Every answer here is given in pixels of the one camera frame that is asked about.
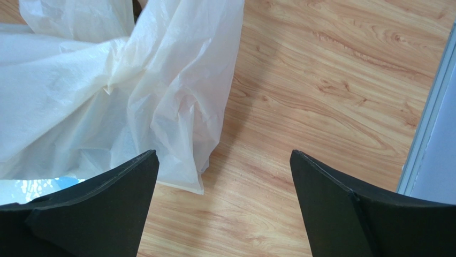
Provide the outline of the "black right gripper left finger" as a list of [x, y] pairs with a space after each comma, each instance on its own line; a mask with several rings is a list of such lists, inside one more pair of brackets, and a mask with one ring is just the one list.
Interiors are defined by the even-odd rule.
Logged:
[[64, 190], [1, 206], [1, 256], [136, 256], [157, 181], [154, 150]]

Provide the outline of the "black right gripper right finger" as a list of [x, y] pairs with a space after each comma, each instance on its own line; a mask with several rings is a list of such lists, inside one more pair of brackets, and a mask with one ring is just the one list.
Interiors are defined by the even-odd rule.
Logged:
[[294, 150], [313, 256], [455, 256], [455, 206], [394, 193]]

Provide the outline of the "translucent white plastic bag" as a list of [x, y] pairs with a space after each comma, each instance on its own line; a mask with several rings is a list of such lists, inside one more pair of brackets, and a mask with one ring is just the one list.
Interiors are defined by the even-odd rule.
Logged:
[[88, 179], [146, 152], [203, 194], [244, 1], [20, 1], [1, 24], [1, 178]]

